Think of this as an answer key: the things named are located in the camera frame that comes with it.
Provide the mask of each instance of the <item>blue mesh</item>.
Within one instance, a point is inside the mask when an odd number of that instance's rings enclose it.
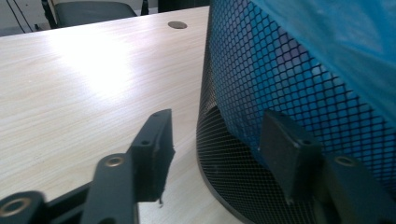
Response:
[[[258,153],[263,111],[288,114],[324,145],[353,156],[396,195],[395,129],[256,5],[212,2],[216,103],[228,131]]]

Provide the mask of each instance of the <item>black mesh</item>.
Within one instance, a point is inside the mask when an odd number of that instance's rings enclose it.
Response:
[[[263,111],[288,114],[324,145],[366,165],[396,197],[394,127],[248,0],[212,0],[198,158],[213,189],[256,223],[314,222],[311,203],[286,205],[257,148]]]

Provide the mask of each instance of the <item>blue fabric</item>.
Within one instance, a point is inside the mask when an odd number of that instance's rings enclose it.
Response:
[[[251,2],[396,126],[396,1]]]
[[[396,132],[383,111],[366,98],[367,92],[357,92],[348,79],[330,72],[252,2],[217,0],[211,10],[209,47],[216,103],[228,131],[250,147],[260,164],[266,167],[259,145],[265,134],[263,111],[268,108],[289,115],[311,132],[323,144],[324,154],[343,153],[363,161],[383,186],[396,193]]]

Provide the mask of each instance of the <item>wood grain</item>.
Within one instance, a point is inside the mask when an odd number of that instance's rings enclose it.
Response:
[[[207,15],[200,7],[0,38],[0,198],[34,189],[49,201],[89,182],[151,113],[172,108],[164,207],[141,203],[141,223],[240,223],[196,162]]]

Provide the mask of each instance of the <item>light wood desk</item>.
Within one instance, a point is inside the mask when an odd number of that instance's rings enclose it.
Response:
[[[125,152],[151,113],[172,108],[164,207],[141,203],[141,223],[240,223],[210,194],[195,156],[207,15],[0,38],[0,198],[34,189],[50,201],[91,181],[101,158]]]

